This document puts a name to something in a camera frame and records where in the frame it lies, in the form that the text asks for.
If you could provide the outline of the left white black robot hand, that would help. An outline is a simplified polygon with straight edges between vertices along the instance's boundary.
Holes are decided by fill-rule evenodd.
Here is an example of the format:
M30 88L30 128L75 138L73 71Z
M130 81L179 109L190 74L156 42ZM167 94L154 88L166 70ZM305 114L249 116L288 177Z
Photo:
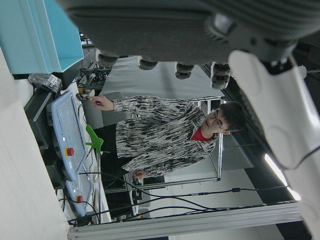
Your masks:
M105 55L228 60L290 187L320 237L320 116L292 52L320 30L317 0L60 0Z

